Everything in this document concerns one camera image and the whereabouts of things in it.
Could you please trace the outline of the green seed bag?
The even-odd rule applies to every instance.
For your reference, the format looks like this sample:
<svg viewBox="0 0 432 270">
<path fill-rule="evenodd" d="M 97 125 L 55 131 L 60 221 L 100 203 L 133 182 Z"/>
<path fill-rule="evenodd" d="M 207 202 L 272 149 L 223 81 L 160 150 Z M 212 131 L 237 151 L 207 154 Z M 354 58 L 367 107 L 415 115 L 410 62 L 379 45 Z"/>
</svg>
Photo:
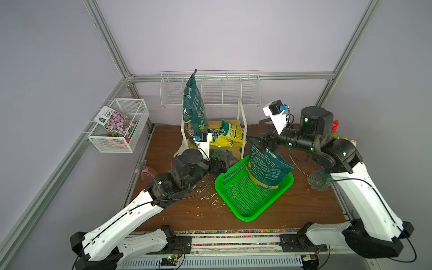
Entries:
<svg viewBox="0 0 432 270">
<path fill-rule="evenodd" d="M 224 148 L 213 150 L 211 159 L 215 159 L 221 163 L 224 162 L 224 164 L 228 167 L 231 167 L 239 162 L 238 158 L 233 155 L 233 152 Z"/>
</svg>

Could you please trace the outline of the dark green fertilizer bag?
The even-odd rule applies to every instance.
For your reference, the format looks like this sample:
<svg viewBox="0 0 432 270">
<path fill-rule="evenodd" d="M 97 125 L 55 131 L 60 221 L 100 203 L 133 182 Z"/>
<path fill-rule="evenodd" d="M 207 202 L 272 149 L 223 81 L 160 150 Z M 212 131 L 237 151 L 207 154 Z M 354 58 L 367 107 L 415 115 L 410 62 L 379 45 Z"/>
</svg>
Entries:
<svg viewBox="0 0 432 270">
<path fill-rule="evenodd" d="M 194 138 L 198 132 L 207 132 L 209 129 L 204 101 L 195 78 L 197 71 L 195 69 L 191 74 L 183 90 L 182 119 L 184 130 L 190 138 Z"/>
<path fill-rule="evenodd" d="M 279 188 L 284 178 L 295 170 L 295 166 L 286 162 L 279 153 L 269 148 L 262 152 L 253 144 L 250 145 L 247 163 L 246 170 L 252 182 L 268 190 Z"/>
</svg>

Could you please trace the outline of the green plastic basket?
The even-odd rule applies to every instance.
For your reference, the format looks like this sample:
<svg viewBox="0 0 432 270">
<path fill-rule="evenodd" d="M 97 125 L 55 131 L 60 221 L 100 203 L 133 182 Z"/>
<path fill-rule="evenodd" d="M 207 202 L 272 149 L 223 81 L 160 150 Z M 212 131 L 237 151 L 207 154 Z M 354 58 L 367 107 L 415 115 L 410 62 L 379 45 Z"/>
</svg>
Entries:
<svg viewBox="0 0 432 270">
<path fill-rule="evenodd" d="M 257 219 L 294 183 L 294 176 L 289 173 L 274 190 L 259 187 L 249 177 L 248 161 L 248 157 L 243 158 L 227 173 L 220 174 L 215 181 L 215 188 L 219 196 L 233 214 L 243 222 Z"/>
</svg>

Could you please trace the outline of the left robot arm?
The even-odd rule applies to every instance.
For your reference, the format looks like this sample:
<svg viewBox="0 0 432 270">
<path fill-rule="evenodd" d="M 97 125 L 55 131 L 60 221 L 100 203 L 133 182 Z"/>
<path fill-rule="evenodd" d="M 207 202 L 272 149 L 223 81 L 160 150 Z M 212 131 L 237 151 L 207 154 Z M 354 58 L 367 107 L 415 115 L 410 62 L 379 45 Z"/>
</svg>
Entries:
<svg viewBox="0 0 432 270">
<path fill-rule="evenodd" d="M 130 234 L 173 203 L 192 199 L 192 191 L 208 175 L 228 172 L 231 153 L 216 157 L 202 149 L 188 149 L 177 156 L 172 170 L 157 175 L 138 196 L 103 225 L 70 238 L 76 254 L 74 270 L 115 270 L 118 265 L 146 254 L 186 254 L 184 238 L 168 225 L 144 235 Z"/>
</svg>

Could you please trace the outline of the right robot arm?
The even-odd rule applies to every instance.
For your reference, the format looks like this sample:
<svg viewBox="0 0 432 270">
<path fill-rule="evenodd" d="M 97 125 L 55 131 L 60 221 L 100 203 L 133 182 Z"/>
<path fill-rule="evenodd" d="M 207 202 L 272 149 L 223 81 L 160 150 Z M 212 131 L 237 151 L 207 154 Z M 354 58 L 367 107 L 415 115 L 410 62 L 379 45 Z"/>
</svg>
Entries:
<svg viewBox="0 0 432 270">
<path fill-rule="evenodd" d="M 319 106 L 303 108 L 299 128 L 295 129 L 289 122 L 289 106 L 280 100 L 265 105 L 263 112 L 274 131 L 248 135 L 248 141 L 263 153 L 284 146 L 309 154 L 343 190 L 359 215 L 334 225 L 309 223 L 300 230 L 299 238 L 313 245 L 345 246 L 368 259 L 397 261 L 402 240 L 409 239 L 414 227 L 401 220 L 383 199 L 356 146 L 333 137 L 333 113 Z"/>
</svg>

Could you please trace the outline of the white wooden shelf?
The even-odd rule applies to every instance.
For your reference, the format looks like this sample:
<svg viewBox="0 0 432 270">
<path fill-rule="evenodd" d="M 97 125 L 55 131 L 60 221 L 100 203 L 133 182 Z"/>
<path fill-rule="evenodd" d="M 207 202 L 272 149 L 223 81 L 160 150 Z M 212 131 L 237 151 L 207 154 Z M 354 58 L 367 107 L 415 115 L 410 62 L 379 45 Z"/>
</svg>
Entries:
<svg viewBox="0 0 432 270">
<path fill-rule="evenodd" d="M 187 149 L 202 148 L 202 153 L 210 153 L 212 150 L 226 149 L 232 152 L 237 160 L 245 157 L 246 134 L 248 124 L 245 117 L 243 101 L 239 99 L 237 103 L 237 119 L 220 120 L 208 122 L 207 142 L 199 137 L 192 137 L 186 128 L 185 122 L 181 121 L 182 144 L 174 157 L 179 156 Z"/>
</svg>

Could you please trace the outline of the yellow fertilizer bag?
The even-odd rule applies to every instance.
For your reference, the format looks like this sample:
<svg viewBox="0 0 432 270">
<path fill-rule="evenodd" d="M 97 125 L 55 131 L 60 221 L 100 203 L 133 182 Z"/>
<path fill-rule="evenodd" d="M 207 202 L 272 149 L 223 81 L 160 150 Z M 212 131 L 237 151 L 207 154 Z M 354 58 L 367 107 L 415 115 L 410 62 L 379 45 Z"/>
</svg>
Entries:
<svg viewBox="0 0 432 270">
<path fill-rule="evenodd" d="M 243 144 L 244 129 L 236 124 L 221 120 L 218 129 L 210 129 L 212 133 L 211 145 L 217 147 L 234 147 L 236 144 Z"/>
</svg>

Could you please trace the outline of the artificial flower bouquet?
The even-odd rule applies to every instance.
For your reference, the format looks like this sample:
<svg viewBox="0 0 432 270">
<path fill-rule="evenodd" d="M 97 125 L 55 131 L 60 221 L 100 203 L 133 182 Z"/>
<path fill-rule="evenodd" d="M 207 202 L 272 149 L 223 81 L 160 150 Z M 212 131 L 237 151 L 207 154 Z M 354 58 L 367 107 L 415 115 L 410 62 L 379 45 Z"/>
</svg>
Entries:
<svg viewBox="0 0 432 270">
<path fill-rule="evenodd" d="M 332 138 L 340 139 L 340 136 L 338 135 L 338 132 L 337 132 L 338 126 L 339 126 L 339 121 L 334 120 L 333 126 L 332 126 Z M 350 141 L 355 147 L 357 147 L 357 142 L 355 140 L 349 140 L 348 138 L 343 138 L 343 139 Z"/>
</svg>

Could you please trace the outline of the white gloves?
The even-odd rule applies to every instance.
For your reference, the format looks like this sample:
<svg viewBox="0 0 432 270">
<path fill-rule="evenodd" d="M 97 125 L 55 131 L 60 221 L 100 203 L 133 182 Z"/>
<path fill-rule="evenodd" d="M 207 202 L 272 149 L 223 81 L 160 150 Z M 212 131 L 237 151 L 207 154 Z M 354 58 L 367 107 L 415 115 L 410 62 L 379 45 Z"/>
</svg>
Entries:
<svg viewBox="0 0 432 270">
<path fill-rule="evenodd" d="M 174 158 L 178 157 L 179 155 L 181 155 L 185 150 L 187 150 L 189 148 L 188 143 L 185 143 L 184 141 L 182 142 L 182 145 L 180 146 L 180 148 L 178 149 L 178 151 L 173 155 Z"/>
</svg>

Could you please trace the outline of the pink spray bottle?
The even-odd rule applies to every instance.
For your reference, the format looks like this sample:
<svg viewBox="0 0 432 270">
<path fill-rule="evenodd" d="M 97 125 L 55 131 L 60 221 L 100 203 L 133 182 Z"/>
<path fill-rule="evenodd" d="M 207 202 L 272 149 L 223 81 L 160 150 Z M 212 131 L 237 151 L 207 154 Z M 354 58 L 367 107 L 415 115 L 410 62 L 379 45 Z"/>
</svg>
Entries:
<svg viewBox="0 0 432 270">
<path fill-rule="evenodd" d="M 152 167 L 147 166 L 147 160 L 139 163 L 138 167 L 135 169 L 135 173 L 139 174 L 142 182 L 147 185 L 152 182 L 159 173 Z"/>
</svg>

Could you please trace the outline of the purple flower seed packet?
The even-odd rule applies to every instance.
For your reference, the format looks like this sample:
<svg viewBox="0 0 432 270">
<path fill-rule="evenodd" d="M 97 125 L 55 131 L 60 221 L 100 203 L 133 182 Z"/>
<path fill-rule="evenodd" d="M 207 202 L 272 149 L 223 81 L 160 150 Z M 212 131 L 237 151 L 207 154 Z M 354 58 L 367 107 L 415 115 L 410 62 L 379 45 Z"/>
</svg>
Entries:
<svg viewBox="0 0 432 270">
<path fill-rule="evenodd" d="M 117 137 L 131 138 L 137 127 L 137 121 L 133 117 L 126 116 L 108 106 L 104 106 L 93 120 Z"/>
</svg>

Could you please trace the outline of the metal base rail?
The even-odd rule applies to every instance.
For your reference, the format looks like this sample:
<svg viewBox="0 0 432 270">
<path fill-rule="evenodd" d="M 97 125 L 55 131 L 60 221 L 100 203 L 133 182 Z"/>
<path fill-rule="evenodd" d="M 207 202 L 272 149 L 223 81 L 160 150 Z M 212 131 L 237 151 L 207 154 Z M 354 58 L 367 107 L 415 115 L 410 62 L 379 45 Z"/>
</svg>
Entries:
<svg viewBox="0 0 432 270">
<path fill-rule="evenodd" d="M 157 230 L 135 234 L 120 244 L 116 270 L 380 270 L 343 246 L 299 248 L 289 230 L 214 234 L 178 232 L 169 243 Z"/>
</svg>

